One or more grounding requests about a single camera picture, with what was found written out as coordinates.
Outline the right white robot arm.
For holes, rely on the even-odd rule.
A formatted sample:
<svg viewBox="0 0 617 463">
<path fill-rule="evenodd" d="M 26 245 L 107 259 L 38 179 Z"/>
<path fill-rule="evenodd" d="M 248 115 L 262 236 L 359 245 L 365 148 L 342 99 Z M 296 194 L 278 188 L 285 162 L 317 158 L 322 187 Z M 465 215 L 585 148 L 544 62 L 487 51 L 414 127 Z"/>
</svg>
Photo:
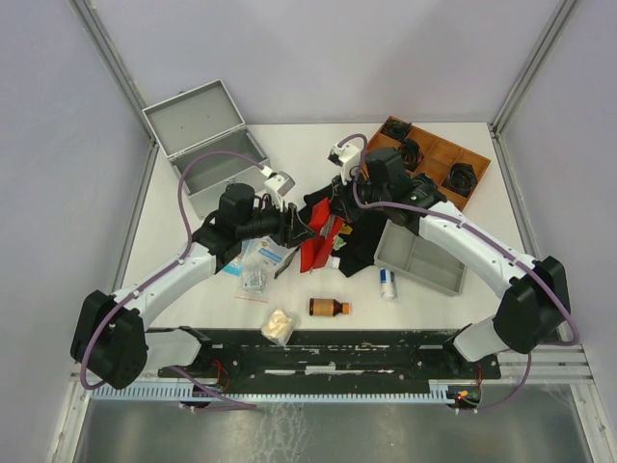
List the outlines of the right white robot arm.
<svg viewBox="0 0 617 463">
<path fill-rule="evenodd" d="M 368 211 L 381 212 L 459 260 L 499 297 L 494 315 L 462 328 L 443 352 L 450 375 L 464 377 L 477 361 L 505 350 L 528 354 L 562 323 L 574 322 L 559 260 L 518 252 L 481 230 L 433 179 L 410 174 L 397 150 L 366 152 L 340 142 L 328 158 L 339 168 L 332 181 L 336 216 L 355 223 Z"/>
</svg>

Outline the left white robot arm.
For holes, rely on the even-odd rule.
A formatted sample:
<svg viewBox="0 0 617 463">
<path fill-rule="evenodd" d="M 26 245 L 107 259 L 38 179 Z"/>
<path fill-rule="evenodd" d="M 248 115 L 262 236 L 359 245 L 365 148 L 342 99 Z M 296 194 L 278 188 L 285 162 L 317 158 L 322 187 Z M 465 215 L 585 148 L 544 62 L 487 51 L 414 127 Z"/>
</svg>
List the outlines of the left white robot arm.
<svg viewBox="0 0 617 463">
<path fill-rule="evenodd" d="M 152 330 L 152 322 L 180 296 L 222 271 L 247 240 L 270 237 L 285 248 L 296 248 L 314 238 L 295 204 L 274 204 L 253 187 L 237 183 L 219 199 L 217 210 L 202 225 L 189 231 L 188 242 L 167 263 L 139 283 L 112 294 L 95 290 L 83 302 L 70 347 L 80 364 L 80 382 L 94 390 L 98 385 L 121 390 L 143 372 L 183 367 L 202 376 L 213 365 L 205 339 L 188 327 Z"/>
</svg>

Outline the red first aid kit pouch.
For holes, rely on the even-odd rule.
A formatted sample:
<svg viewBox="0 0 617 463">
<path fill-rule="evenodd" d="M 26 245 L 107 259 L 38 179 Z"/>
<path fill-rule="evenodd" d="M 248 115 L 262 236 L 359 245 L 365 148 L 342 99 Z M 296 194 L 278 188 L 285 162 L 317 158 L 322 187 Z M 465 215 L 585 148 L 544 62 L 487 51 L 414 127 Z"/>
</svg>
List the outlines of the red first aid kit pouch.
<svg viewBox="0 0 617 463">
<path fill-rule="evenodd" d="M 341 231 L 343 220 L 331 214 L 329 199 L 305 206 L 301 210 L 301 218 L 317 233 L 300 247 L 300 272 L 304 274 L 326 268 L 326 261 L 332 255 L 334 241 Z"/>
</svg>

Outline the beige gauze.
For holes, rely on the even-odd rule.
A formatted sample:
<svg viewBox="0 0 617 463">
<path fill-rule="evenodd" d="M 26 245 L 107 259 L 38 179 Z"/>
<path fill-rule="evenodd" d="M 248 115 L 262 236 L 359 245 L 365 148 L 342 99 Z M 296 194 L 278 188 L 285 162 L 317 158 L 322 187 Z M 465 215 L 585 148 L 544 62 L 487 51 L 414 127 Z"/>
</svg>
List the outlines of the beige gauze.
<svg viewBox="0 0 617 463">
<path fill-rule="evenodd" d="M 291 338 L 296 320 L 281 309 L 274 310 L 264 325 L 261 335 L 278 346 L 286 346 Z"/>
</svg>

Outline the small zip bag of packets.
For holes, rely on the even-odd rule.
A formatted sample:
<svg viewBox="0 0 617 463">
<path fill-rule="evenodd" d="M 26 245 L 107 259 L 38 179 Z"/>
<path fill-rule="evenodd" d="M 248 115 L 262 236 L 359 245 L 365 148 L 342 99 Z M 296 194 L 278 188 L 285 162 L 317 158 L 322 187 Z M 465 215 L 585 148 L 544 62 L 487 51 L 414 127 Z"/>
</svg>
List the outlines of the small zip bag of packets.
<svg viewBox="0 0 617 463">
<path fill-rule="evenodd" d="M 269 301 L 269 273 L 261 265 L 244 265 L 235 297 L 258 303 Z"/>
</svg>

